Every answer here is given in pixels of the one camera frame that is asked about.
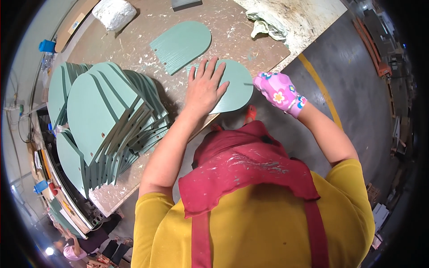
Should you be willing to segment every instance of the yellow floor line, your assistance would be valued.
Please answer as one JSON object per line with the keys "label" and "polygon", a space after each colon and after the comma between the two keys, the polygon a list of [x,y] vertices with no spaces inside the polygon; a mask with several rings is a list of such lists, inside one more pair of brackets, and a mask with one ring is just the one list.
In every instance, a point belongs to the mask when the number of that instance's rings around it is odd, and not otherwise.
{"label": "yellow floor line", "polygon": [[337,110],[335,109],[334,103],[332,102],[331,96],[328,93],[328,90],[326,89],[325,85],[322,83],[322,80],[320,79],[319,75],[316,73],[315,69],[311,65],[311,63],[307,60],[307,58],[304,56],[304,54],[298,55],[299,60],[302,62],[304,67],[307,69],[307,71],[310,73],[311,77],[316,82],[317,86],[319,87],[323,97],[325,98],[325,102],[328,105],[329,110],[331,111],[332,118],[334,119],[335,124],[343,130],[343,126],[341,125],[340,117],[337,114]]}

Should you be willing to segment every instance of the apron strap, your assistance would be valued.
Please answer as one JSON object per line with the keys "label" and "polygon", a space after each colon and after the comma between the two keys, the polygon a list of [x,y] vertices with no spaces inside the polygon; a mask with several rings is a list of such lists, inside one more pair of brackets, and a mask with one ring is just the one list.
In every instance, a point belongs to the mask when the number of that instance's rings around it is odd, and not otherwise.
{"label": "apron strap", "polygon": [[192,217],[192,268],[211,268],[210,230],[208,212]]}
{"label": "apron strap", "polygon": [[310,240],[311,267],[328,268],[328,239],[316,200],[304,201],[304,208]]}

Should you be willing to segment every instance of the orange pallet jack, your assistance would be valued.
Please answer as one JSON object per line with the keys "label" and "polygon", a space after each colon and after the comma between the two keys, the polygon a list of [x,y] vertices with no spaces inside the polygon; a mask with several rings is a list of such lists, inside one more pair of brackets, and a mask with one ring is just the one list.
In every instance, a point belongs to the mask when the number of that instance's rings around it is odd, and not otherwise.
{"label": "orange pallet jack", "polygon": [[353,20],[353,25],[356,28],[357,32],[359,33],[360,38],[362,38],[362,41],[365,43],[366,49],[368,50],[369,55],[371,56],[375,69],[377,70],[378,77],[381,77],[382,79],[387,79],[388,81],[390,81],[392,77],[392,70],[390,69],[390,66],[381,61],[380,55],[378,53],[377,48],[375,47],[375,43],[372,40],[371,35],[369,35],[362,21],[357,17],[356,17],[356,20],[359,26],[354,20]]}

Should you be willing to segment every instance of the pink floral glove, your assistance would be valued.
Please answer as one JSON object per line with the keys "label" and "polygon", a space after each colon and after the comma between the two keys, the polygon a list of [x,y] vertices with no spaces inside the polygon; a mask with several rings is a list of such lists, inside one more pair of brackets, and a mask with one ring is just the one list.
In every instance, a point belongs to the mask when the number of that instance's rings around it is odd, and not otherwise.
{"label": "pink floral glove", "polygon": [[253,78],[255,87],[285,113],[297,118],[307,99],[297,93],[289,76],[279,72],[259,72]]}

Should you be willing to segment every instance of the blue plastic container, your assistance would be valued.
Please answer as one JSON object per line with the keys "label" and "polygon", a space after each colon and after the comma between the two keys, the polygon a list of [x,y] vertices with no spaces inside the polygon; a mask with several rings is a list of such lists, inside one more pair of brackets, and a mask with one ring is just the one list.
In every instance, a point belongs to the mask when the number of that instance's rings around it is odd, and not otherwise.
{"label": "blue plastic container", "polygon": [[41,181],[34,186],[33,192],[39,194],[46,188],[48,188],[48,183],[46,181]]}
{"label": "blue plastic container", "polygon": [[39,44],[39,50],[40,52],[52,52],[55,53],[55,42],[43,40]]}

